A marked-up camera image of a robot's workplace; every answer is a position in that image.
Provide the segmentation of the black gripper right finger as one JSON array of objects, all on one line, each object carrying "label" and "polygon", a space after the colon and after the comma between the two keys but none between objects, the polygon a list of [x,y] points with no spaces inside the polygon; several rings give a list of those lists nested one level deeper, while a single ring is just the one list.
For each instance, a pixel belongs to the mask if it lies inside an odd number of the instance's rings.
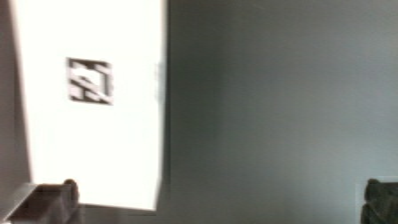
[{"label": "black gripper right finger", "polygon": [[368,180],[361,224],[398,224],[398,182]]}]

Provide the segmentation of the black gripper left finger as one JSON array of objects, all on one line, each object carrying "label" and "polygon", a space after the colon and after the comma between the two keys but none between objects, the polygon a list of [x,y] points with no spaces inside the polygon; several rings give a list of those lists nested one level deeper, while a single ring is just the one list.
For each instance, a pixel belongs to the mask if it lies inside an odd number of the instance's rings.
[{"label": "black gripper left finger", "polygon": [[79,210],[80,192],[73,179],[39,184],[6,213],[0,224],[68,224]]}]

